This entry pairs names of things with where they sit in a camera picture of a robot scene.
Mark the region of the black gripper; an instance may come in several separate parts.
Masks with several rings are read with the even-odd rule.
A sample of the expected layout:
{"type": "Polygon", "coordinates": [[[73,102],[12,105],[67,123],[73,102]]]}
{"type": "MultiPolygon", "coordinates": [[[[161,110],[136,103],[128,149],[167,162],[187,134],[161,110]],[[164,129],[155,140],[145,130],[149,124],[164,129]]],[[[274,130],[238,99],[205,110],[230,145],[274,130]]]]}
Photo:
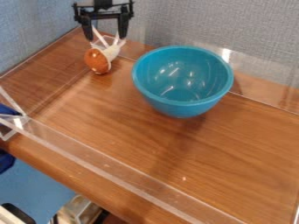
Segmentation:
{"type": "Polygon", "coordinates": [[[92,20],[117,19],[119,37],[127,37],[128,21],[135,15],[133,0],[81,0],[72,5],[73,18],[81,24],[88,41],[93,40],[92,20]]]}

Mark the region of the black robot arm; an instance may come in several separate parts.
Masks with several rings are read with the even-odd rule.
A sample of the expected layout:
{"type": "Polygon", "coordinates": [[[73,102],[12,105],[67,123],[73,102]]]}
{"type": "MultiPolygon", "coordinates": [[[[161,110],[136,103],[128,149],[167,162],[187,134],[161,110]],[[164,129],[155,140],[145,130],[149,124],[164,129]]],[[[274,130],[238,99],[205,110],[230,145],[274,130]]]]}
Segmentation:
{"type": "Polygon", "coordinates": [[[133,0],[123,3],[115,0],[83,0],[73,3],[73,20],[81,25],[88,41],[93,40],[92,21],[101,19],[115,19],[119,37],[127,37],[129,20],[135,16],[133,4],[133,0]]]}

